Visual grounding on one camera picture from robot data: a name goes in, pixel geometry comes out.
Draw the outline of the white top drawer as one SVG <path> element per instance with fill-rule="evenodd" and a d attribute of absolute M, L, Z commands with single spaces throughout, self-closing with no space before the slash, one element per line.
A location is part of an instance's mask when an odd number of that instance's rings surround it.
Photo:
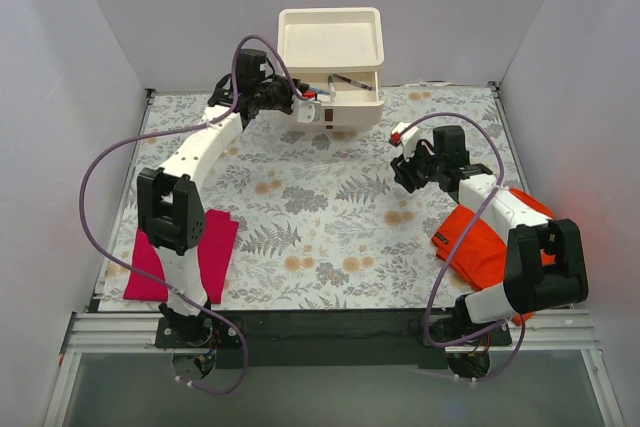
<path fill-rule="evenodd" d="M 317 90 L 328 92 L 328 75 L 332 74 L 295 74 L 295 77 Z M 330 96 L 318 95 L 322 104 L 320 120 L 311 124 L 301 124 L 297 123 L 292 115 L 286 121 L 287 129 L 296 132 L 360 132 L 378 124 L 384 108 L 384 101 L 379 93 L 378 73 L 352 72 L 342 75 L 373 86 L 374 90 L 362 90 L 334 77 L 335 101 L 331 102 Z"/>

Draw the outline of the dark blue pen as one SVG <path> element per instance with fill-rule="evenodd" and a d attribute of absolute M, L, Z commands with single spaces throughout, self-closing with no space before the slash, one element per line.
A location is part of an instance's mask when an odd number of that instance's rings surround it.
<path fill-rule="evenodd" d="M 363 82 L 351 79 L 349 77 L 346 77 L 346 76 L 343 76 L 343 75 L 340 75 L 340 74 L 332 74 L 332 75 L 336 79 L 338 79 L 338 80 L 340 80 L 340 81 L 342 81 L 344 83 L 347 83 L 349 85 L 352 85 L 352 86 L 354 86 L 356 88 L 359 88 L 359 89 L 362 89 L 362 90 L 366 90 L 366 91 L 373 91 L 374 90 L 373 86 L 370 86 L 370 85 L 365 84 Z"/>

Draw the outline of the white green pen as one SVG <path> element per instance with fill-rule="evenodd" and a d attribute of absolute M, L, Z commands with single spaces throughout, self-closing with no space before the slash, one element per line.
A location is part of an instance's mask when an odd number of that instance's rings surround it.
<path fill-rule="evenodd" d="M 331 102 L 334 102 L 336 99 L 336 88 L 335 88 L 333 75 L 328 75 L 327 84 L 328 84 L 328 92 L 329 92 Z"/>

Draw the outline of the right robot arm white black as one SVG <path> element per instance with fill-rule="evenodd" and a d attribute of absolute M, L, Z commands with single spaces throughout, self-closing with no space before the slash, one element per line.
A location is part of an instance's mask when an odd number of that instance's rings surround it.
<path fill-rule="evenodd" d="M 501 281 L 460 296 L 448 316 L 425 320 L 430 344 L 475 344 L 498 321 L 587 299 L 589 283 L 577 224 L 554 220 L 528 206 L 502 188 L 488 167 L 472 163 L 462 127 L 437 127 L 432 141 L 426 141 L 417 127 L 400 123 L 390 142 L 402 149 L 391 162 L 397 183 L 410 193 L 436 183 L 471 211 L 464 236 L 484 223 L 506 247 Z"/>

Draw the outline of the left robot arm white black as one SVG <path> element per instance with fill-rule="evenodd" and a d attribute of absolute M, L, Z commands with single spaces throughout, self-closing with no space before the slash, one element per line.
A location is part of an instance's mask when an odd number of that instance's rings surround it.
<path fill-rule="evenodd" d="M 198 129 L 160 166 L 137 176 L 138 228 L 169 284 L 160 310 L 181 319 L 178 334 L 193 347 L 205 345 L 213 333 L 211 320 L 200 314 L 208 302 L 197 253 L 206 230 L 200 189 L 215 161 L 260 111 L 293 112 L 293 87 L 285 77 L 266 72 L 272 68 L 266 52 L 241 49 L 234 73 L 214 88 Z"/>

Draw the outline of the white stacked drawer unit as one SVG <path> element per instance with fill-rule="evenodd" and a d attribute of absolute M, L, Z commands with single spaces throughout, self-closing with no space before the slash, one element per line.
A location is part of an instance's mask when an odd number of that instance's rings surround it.
<path fill-rule="evenodd" d="M 296 73 L 375 72 L 384 64 L 381 17 L 373 7 L 285 9 L 277 50 Z"/>

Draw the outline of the floral patterned table mat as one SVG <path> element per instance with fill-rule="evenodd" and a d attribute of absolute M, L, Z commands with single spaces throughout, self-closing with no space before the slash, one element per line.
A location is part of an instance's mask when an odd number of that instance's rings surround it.
<path fill-rule="evenodd" d="M 262 113 L 220 155 L 203 205 L 239 223 L 222 292 L 226 310 L 447 307 L 472 291 L 447 272 L 432 236 L 457 204 L 436 185 L 395 183 L 388 142 L 400 122 L 458 124 L 471 159 L 525 192 L 489 88 L 386 88 L 366 132 L 293 132 Z"/>

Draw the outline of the orange crumpled cloth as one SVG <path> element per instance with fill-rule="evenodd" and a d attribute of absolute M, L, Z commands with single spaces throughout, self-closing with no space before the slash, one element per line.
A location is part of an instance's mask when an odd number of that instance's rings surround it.
<path fill-rule="evenodd" d="M 554 214 L 547 206 L 524 191 L 511 187 L 509 192 L 537 213 L 553 218 Z M 469 208 L 458 205 L 437 229 L 431 241 L 437 248 L 436 256 L 440 260 L 447 261 L 473 216 L 474 212 Z M 447 272 L 452 271 L 474 292 L 481 292 L 502 283 L 506 272 L 506 255 L 506 241 L 487 222 L 478 220 L 451 260 Z M 540 256 L 543 266 L 549 266 L 555 261 L 554 256 L 545 253 Z M 460 318 L 460 323 L 474 325 L 465 303 L 468 297 L 470 296 L 462 299 L 462 306 L 458 309 L 462 313 L 455 315 Z"/>

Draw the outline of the magenta folded cloth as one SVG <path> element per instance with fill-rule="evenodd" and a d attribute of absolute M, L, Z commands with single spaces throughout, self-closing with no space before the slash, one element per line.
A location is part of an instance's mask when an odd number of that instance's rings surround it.
<path fill-rule="evenodd" d="M 225 286 L 239 223 L 229 212 L 208 210 L 205 213 L 206 228 L 197 246 L 197 260 L 201 281 L 209 300 L 219 304 Z M 146 234 L 136 231 L 132 266 L 138 270 L 166 280 L 159 255 Z M 166 287 L 139 273 L 130 273 L 123 298 L 125 300 L 166 302 L 169 291 Z"/>

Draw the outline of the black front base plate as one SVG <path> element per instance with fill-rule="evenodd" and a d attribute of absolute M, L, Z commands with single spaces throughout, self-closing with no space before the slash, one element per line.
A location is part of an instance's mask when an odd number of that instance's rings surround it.
<path fill-rule="evenodd" d="M 239 328 L 248 346 L 250 367 L 320 367 L 409 365 L 446 368 L 444 349 L 423 337 L 424 309 L 254 310 L 221 314 Z M 159 319 L 155 347 L 196 350 L 215 348 L 216 367 L 243 366 L 237 333 L 225 323 L 199 316 L 203 340 L 187 342 L 174 328 L 177 321 Z"/>

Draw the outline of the aluminium front frame rail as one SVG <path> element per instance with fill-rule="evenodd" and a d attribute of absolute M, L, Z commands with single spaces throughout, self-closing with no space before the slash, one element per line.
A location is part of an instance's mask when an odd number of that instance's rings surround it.
<path fill-rule="evenodd" d="M 160 315 L 151 312 L 74 314 L 63 342 L 59 379 L 43 424 L 63 424 L 83 353 L 156 353 L 153 342 L 159 322 Z M 624 419 L 587 310 L 547 310 L 527 323 L 522 352 L 561 350 L 581 353 L 604 424 L 622 426 Z"/>

